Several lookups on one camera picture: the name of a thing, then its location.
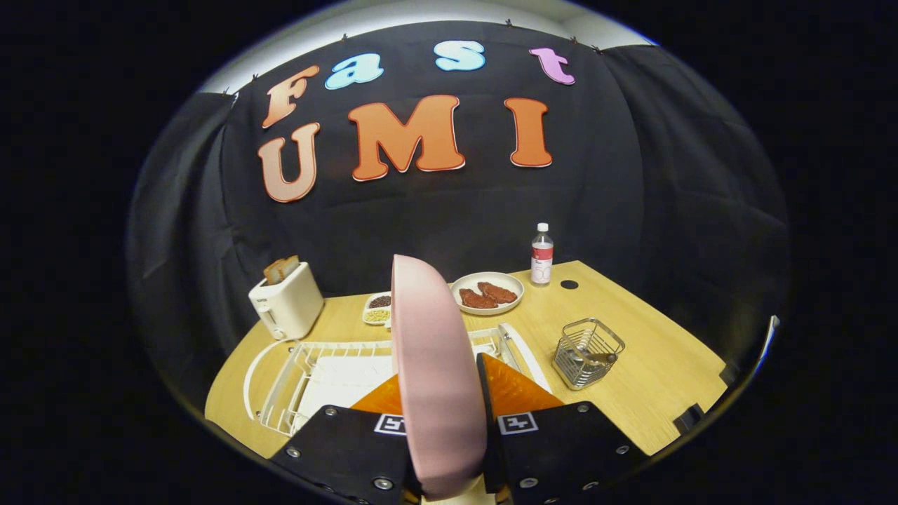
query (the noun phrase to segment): light blue letter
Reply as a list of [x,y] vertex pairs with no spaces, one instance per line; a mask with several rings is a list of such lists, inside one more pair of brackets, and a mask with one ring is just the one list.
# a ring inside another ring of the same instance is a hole
[[446,72],[477,70],[487,62],[482,52],[483,46],[473,40],[447,40],[434,46],[434,53],[442,57],[436,59],[436,66]]
[[365,53],[344,59],[333,67],[334,75],[328,77],[324,87],[329,90],[345,88],[353,83],[368,83],[380,77],[383,69],[380,68],[381,55]]

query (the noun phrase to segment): bottle label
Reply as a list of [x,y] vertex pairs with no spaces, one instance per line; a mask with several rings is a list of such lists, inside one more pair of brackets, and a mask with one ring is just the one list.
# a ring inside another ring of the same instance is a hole
[[535,247],[533,249],[533,254],[531,254],[531,258],[535,260],[551,260],[552,253],[555,252],[555,247],[550,247],[549,249],[537,249]]
[[554,247],[537,249],[533,247],[533,256],[530,259],[530,280],[536,284],[549,282],[552,272],[552,253]]

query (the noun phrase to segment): water bottle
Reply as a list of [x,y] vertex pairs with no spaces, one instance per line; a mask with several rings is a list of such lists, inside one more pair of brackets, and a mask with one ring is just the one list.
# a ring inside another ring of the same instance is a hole
[[546,235],[546,232],[549,231],[547,223],[537,225],[536,231],[539,233],[531,242],[530,281],[533,284],[546,285],[549,284],[552,273],[552,254],[555,251],[555,245],[552,239]]

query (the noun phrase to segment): wire basket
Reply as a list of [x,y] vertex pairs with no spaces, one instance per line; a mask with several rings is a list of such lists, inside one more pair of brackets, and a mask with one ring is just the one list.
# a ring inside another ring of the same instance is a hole
[[578,391],[605,377],[626,344],[594,317],[566,325],[552,367],[569,389]]

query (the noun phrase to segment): bolt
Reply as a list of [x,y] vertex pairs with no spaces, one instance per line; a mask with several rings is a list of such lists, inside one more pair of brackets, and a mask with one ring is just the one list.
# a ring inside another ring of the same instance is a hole
[[392,481],[386,477],[377,477],[373,481],[374,487],[380,490],[389,491],[392,489]]

